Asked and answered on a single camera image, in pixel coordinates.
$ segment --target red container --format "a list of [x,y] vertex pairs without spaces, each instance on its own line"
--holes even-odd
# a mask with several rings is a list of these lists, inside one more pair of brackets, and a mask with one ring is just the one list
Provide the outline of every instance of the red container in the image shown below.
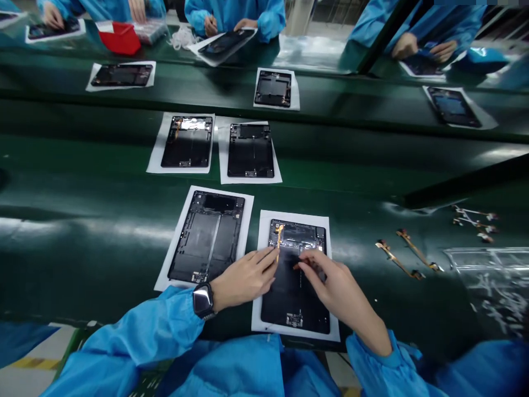
[[134,26],[121,22],[112,22],[114,33],[99,32],[101,41],[110,51],[122,55],[134,55],[141,44]]

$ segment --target watch face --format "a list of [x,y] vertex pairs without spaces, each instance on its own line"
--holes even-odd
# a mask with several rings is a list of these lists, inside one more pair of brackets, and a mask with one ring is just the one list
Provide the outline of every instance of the watch face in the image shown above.
[[213,308],[213,302],[209,295],[208,286],[202,286],[193,291],[193,306],[197,315],[205,313]]

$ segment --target white paper sheet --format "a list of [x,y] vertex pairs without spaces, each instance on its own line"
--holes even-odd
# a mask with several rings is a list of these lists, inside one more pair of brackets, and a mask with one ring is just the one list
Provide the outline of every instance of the white paper sheet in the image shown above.
[[169,268],[171,267],[171,262],[173,256],[175,255],[176,246],[178,245],[178,240],[180,238],[180,234],[182,233],[183,224],[186,221],[187,211],[189,210],[191,200],[193,199],[193,194],[197,190],[235,197],[244,197],[244,209],[242,210],[241,229],[239,231],[239,241],[237,243],[237,252],[235,260],[241,259],[244,256],[244,252],[246,250],[246,239],[248,238],[248,229],[250,228],[250,217],[252,215],[253,196],[244,195],[241,193],[226,192],[224,190],[208,189],[207,187],[191,186],[189,188],[189,193],[187,194],[186,202],[183,205],[182,212],[180,213],[180,218],[178,218],[175,234],[171,240],[169,249],[167,250],[167,255],[165,256],[164,264],[161,267],[160,274],[158,275],[158,279],[156,280],[156,284],[154,285],[155,291],[165,291],[165,289],[170,285],[180,288],[190,288],[196,286],[196,284],[192,282],[169,280],[167,274],[169,273]]
[[38,42],[44,42],[44,41],[54,41],[54,40],[63,40],[63,39],[70,39],[72,37],[82,36],[87,32],[87,27],[84,24],[84,19],[78,19],[79,21],[79,30],[73,33],[66,33],[60,36],[53,36],[53,37],[45,37],[43,39],[36,39],[32,40],[29,38],[29,26],[26,26],[26,38],[25,42],[26,44],[34,44]]
[[28,15],[28,13],[13,13],[10,11],[0,11],[0,14],[16,15],[15,18],[4,19],[0,21],[0,29],[7,28],[8,26],[13,25],[14,23],[18,22],[19,20],[21,20],[22,18],[25,18]]
[[[268,121],[252,121],[242,124],[257,124],[257,125],[268,125]],[[273,178],[232,178],[228,176],[228,157],[230,151],[230,127],[225,126],[219,128],[218,131],[219,139],[219,163],[220,163],[220,184],[271,184],[281,183],[281,171],[279,171],[279,163],[277,162],[276,150],[274,149],[274,140],[272,138],[272,157],[274,164],[274,177]]]
[[228,51],[222,57],[217,58],[215,60],[211,60],[210,58],[208,58],[206,56],[203,56],[200,52],[198,52],[198,50],[200,50],[201,48],[207,46],[209,43],[211,43],[212,41],[218,39],[219,37],[224,36],[226,33],[220,33],[217,36],[213,36],[213,37],[210,37],[209,39],[205,39],[205,40],[202,40],[202,41],[200,41],[198,43],[192,44],[192,45],[188,46],[187,49],[190,50],[193,54],[195,54],[197,57],[199,57],[202,61],[204,61],[205,63],[207,63],[211,67],[217,67],[221,63],[224,63],[230,56],[232,56],[234,53],[239,51],[242,47],[244,47],[244,45],[246,45],[246,43],[249,42],[255,36],[255,34],[257,33],[257,29],[254,29],[254,28],[243,28],[243,29],[244,30],[253,30],[253,34],[250,37],[244,39],[242,42],[240,42],[236,46],[234,46],[230,51]]
[[404,69],[404,71],[406,73],[408,73],[408,75],[410,75],[411,77],[415,77],[415,78],[418,78],[418,79],[427,79],[427,80],[436,80],[438,82],[444,82],[446,81],[446,76],[444,74],[415,74],[413,73],[413,71],[409,68],[408,65],[406,65],[404,62],[402,61],[399,61],[398,64]]
[[[489,115],[486,111],[484,111],[476,102],[474,102],[472,99],[470,99],[469,96],[465,93],[465,90],[463,88],[461,88],[461,87],[457,87],[457,88],[454,88],[454,87],[433,87],[433,86],[430,86],[430,87],[444,89],[444,90],[449,90],[449,91],[458,91],[461,94],[463,94],[463,97],[464,97],[465,101],[467,101],[468,106],[470,106],[470,108],[472,109],[472,111],[476,115],[477,119],[481,122],[481,127],[468,127],[468,126],[461,126],[461,125],[457,125],[457,124],[448,124],[450,127],[469,128],[471,130],[491,130],[491,129],[496,128],[498,126],[498,123],[496,122],[496,120],[494,120],[494,118],[491,115]],[[431,95],[428,92],[428,87],[424,85],[423,86],[423,90],[426,93],[426,96],[428,97],[428,99],[430,100],[432,106],[435,109],[434,101],[432,100]]]
[[290,107],[283,108],[281,106],[271,106],[271,105],[261,105],[253,102],[254,107],[256,108],[272,108],[279,110],[300,110],[300,101],[299,101],[299,86],[298,81],[296,80],[296,75],[293,71],[288,71],[284,69],[267,69],[267,68],[258,68],[257,76],[255,78],[255,91],[253,92],[253,100],[255,100],[255,94],[257,93],[257,85],[259,83],[259,75],[261,71],[265,72],[276,72],[276,73],[287,73],[292,76],[292,81],[290,83]]
[[112,25],[111,20],[99,21],[95,25],[98,27],[98,30],[104,33],[114,33],[114,25]]
[[[207,167],[193,167],[193,168],[167,168],[161,166],[161,159],[164,156],[165,143],[169,135],[169,128],[171,127],[172,118],[175,116],[205,116],[213,118],[213,126],[211,133],[211,141],[209,145],[209,161]],[[213,137],[215,132],[215,115],[214,114],[192,114],[192,113],[168,113],[165,112],[161,120],[160,129],[154,142],[153,151],[150,154],[149,165],[147,172],[150,174],[209,174],[211,168],[211,153],[213,150]]]
[[[257,249],[263,249],[268,246],[268,233],[270,231],[270,222],[272,221],[272,219],[324,227],[326,231],[327,256],[329,258],[332,258],[331,230],[329,228],[329,218],[314,215],[261,210],[261,215],[259,217],[259,237],[257,238]],[[253,302],[252,331],[275,332],[283,335],[301,336],[312,339],[340,342],[340,330],[338,325],[338,319],[333,314],[330,314],[329,318],[331,332],[329,334],[320,334],[319,332],[306,331],[298,328],[287,327],[284,325],[263,322],[261,320],[262,300],[262,297],[259,297]]]
[[[156,72],[156,62],[155,61],[126,62],[126,63],[119,63],[119,65],[151,65],[153,67],[153,70],[150,73],[149,79],[147,80],[147,84],[145,85],[145,87],[152,87],[154,85],[154,74]],[[99,69],[101,69],[101,66],[102,65],[98,63],[95,63],[92,65],[92,72],[90,73],[90,78],[88,79],[86,91],[99,92],[99,91],[108,91],[108,90],[115,90],[115,89],[145,88],[145,87],[94,87],[93,85],[90,84],[90,82],[94,79]]]

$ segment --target hand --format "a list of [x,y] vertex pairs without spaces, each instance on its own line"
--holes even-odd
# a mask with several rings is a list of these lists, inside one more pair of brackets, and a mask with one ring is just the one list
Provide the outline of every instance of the hand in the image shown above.
[[278,248],[266,247],[252,251],[231,264],[210,283],[213,310],[218,313],[266,294],[275,280],[278,255]]
[[50,1],[44,3],[44,23],[52,29],[64,29],[64,21],[57,6]]
[[217,30],[217,20],[214,16],[206,17],[204,20],[204,27],[206,29],[206,36],[213,37],[219,34]]
[[145,0],[128,0],[128,6],[131,9],[131,17],[134,22],[145,23]]
[[[318,298],[339,320],[348,325],[371,351],[379,356],[392,352],[386,326],[369,304],[349,268],[319,250],[303,251],[294,268],[300,267],[314,287]],[[322,282],[314,268],[327,276]]]
[[444,63],[450,59],[454,51],[457,50],[457,41],[451,40],[446,43],[436,45],[430,50],[434,54],[434,59],[438,63]]
[[417,38],[412,33],[404,33],[400,39],[398,39],[397,44],[393,47],[391,56],[398,60],[403,60],[409,56],[415,55],[419,51],[417,46]]
[[243,18],[235,25],[233,31],[240,30],[242,28],[254,28],[257,29],[257,21],[253,19]]

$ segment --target smartwatch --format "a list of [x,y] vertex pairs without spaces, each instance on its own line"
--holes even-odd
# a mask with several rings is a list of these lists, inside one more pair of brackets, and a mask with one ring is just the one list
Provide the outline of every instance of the smartwatch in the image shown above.
[[205,320],[215,317],[213,311],[213,292],[209,283],[200,283],[193,291],[193,307],[195,314]]

